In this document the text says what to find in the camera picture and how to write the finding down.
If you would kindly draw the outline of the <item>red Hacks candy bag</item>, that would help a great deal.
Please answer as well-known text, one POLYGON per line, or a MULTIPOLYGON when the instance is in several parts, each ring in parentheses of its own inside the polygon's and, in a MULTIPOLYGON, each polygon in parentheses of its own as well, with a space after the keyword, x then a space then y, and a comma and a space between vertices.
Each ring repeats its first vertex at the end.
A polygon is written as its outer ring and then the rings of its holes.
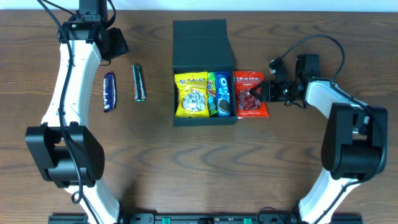
POLYGON ((236 111, 239 119, 269 117, 266 104, 250 94, 250 90, 263 80, 264 74, 262 72, 234 71, 236 111))

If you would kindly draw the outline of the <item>blue Oreo cookie pack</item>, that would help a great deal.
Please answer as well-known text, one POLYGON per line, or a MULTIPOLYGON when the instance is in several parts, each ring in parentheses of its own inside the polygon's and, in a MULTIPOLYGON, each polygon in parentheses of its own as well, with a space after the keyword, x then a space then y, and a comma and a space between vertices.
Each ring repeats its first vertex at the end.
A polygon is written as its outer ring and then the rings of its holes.
POLYGON ((219 117, 231 115, 230 92, 228 86, 229 72, 215 72, 216 99, 219 117))

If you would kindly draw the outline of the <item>purple Dairy Milk bar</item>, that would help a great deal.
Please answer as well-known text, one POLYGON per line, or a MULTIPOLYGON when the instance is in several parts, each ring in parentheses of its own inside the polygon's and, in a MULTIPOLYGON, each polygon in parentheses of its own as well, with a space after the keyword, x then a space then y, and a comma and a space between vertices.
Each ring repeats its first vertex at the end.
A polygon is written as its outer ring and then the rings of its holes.
POLYGON ((116 80, 113 72, 108 72, 103 79, 103 106, 108 113, 116 107, 116 80))

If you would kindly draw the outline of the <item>Haribo worms gummy bag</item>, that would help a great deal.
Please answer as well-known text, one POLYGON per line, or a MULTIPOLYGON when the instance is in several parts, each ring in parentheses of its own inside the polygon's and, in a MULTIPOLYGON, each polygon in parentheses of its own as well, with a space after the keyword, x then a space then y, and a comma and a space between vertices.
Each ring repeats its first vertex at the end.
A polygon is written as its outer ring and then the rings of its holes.
POLYGON ((210 117, 218 115, 216 105, 216 86, 215 75, 213 72, 208 72, 207 78, 207 96, 208 96, 208 110, 210 117))

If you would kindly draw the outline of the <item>green snack bar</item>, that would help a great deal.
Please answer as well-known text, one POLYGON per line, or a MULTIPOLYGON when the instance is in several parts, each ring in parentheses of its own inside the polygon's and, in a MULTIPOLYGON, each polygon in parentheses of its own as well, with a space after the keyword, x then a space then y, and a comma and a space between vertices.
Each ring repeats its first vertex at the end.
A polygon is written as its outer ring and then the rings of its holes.
POLYGON ((139 64, 132 65, 132 74, 134 78, 134 92, 135 92, 134 100, 135 102, 145 102, 146 88, 144 83, 142 66, 139 64))

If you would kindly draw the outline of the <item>yellow Hacks candy bag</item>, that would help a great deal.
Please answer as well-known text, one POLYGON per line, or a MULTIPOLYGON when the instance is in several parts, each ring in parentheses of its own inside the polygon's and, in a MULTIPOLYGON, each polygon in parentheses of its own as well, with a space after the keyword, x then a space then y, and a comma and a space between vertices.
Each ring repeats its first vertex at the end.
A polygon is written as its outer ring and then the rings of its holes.
POLYGON ((178 73, 174 75, 178 90, 176 118, 209 118, 208 72, 178 73))

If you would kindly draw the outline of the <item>dark green box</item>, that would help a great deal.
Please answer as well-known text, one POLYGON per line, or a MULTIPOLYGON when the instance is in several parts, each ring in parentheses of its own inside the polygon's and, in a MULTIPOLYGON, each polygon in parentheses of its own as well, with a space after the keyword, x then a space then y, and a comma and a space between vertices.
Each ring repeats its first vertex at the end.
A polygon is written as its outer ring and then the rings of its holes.
POLYGON ((227 117, 174 118, 174 126, 234 125, 237 120, 234 90, 234 55, 225 19, 173 22, 173 74, 229 72, 231 114, 227 117))

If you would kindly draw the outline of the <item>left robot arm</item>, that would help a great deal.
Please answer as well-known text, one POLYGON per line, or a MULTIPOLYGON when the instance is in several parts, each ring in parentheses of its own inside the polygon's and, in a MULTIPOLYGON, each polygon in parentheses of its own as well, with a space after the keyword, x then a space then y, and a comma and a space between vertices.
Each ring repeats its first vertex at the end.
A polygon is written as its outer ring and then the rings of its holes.
POLYGON ((129 52, 121 30, 108 17, 111 0, 80 1, 58 26, 60 66, 50 105, 40 126, 29 126, 25 142, 47 182, 65 189, 86 212, 87 223, 127 223, 103 179, 104 150, 89 128, 97 69, 129 52))

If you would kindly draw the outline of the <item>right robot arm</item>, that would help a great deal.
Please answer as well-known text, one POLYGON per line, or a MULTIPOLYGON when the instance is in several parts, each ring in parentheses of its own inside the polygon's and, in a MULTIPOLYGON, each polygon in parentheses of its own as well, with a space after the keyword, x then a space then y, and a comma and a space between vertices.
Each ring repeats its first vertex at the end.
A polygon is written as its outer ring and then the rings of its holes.
POLYGON ((284 223, 331 223, 334 211, 356 187, 380 174, 387 157, 387 110, 369 106, 321 77, 317 54, 300 54, 295 78, 289 80, 281 58, 269 62, 273 81, 262 81, 249 93, 262 102, 310 105, 328 120, 321 149, 323 169, 284 223))

